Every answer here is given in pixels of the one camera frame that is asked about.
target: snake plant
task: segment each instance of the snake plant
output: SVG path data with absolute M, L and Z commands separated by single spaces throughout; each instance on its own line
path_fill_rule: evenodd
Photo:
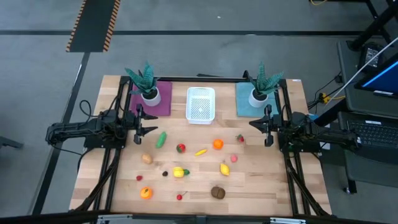
M 253 80 L 253 78 L 248 74 L 248 78 L 250 82 L 253 84 L 254 89 L 256 91 L 257 96 L 264 96 L 272 93 L 277 89 L 277 84 L 279 80 L 282 78 L 283 72 L 275 74 L 269 78 L 266 77 L 264 63 L 260 63 L 259 66 L 259 74 L 257 76 L 257 80 Z
M 152 65 L 146 62 L 144 74 L 142 74 L 140 70 L 138 70 L 138 74 L 136 74 L 129 68 L 125 68 L 125 71 L 138 88 L 137 90 L 131 90 L 130 94 L 137 95 L 142 93 L 143 95 L 149 95 L 152 91 L 156 90 L 156 81 L 159 78 L 154 77 L 154 68 Z

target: keyboard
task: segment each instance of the keyboard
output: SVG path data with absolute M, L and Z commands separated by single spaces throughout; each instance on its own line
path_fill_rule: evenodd
M 367 146 L 398 148 L 398 125 L 368 120 L 347 120 L 348 129 L 358 135 L 358 143 Z

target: gray floor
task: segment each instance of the gray floor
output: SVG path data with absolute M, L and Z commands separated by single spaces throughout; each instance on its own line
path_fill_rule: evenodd
M 375 1 L 376 9 L 386 8 Z M 0 29 L 71 29 L 81 1 L 0 2 Z M 365 4 L 307 0 L 167 0 L 122 1 L 117 30 L 363 30 L 372 22 Z M 387 26 L 393 37 L 397 23 Z M 29 212 L 49 154 L 45 130 L 60 121 L 83 54 L 66 53 L 68 36 L 0 36 L 0 135 L 25 143 L 23 149 L 0 150 L 0 217 Z M 124 67 L 141 68 L 146 60 L 155 74 L 197 73 L 240 77 L 257 72 L 260 61 L 269 73 L 303 81 L 308 100 L 339 71 L 336 42 L 344 37 L 255 36 L 114 36 L 109 52 L 91 54 L 78 102 L 92 103 L 103 75 L 120 75 Z M 332 91 L 337 84 L 325 89 Z M 75 109 L 72 121 L 85 117 Z M 81 151 L 82 140 L 65 149 Z M 76 178 L 77 156 L 61 153 L 44 212 L 65 212 Z M 344 167 L 324 166 L 333 213 L 343 218 L 394 223 L 398 190 L 358 184 L 354 196 L 341 191 Z

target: white pot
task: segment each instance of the white pot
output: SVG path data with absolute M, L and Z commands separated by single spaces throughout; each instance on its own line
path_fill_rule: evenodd
M 157 95 L 155 96 L 155 98 L 153 98 L 151 100 L 145 99 L 144 96 L 141 94 L 141 97 L 142 97 L 142 99 L 144 100 L 144 103 L 147 106 L 156 106 L 162 100 L 162 98 L 160 97 L 160 91 L 159 91 L 159 89 L 157 87 L 156 87 L 156 90 L 157 90 Z
M 253 96 L 253 91 L 254 91 L 254 88 L 251 90 L 250 95 L 249 95 L 249 103 L 250 103 L 250 105 L 252 107 L 255 107 L 255 108 L 260 108 L 260 107 L 264 106 L 266 101 L 268 100 L 268 95 L 267 95 L 267 98 L 265 100 L 257 100 Z

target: teal mat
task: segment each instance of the teal mat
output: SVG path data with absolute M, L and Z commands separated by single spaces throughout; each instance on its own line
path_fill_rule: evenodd
M 278 113 L 275 94 L 268 95 L 268 99 L 263 107 L 255 108 L 249 104 L 249 95 L 253 89 L 253 84 L 249 82 L 241 82 L 236 84 L 236 111 L 238 116 L 251 118 L 262 118 L 264 116 L 264 108 L 267 105 L 272 106 L 271 117 Z

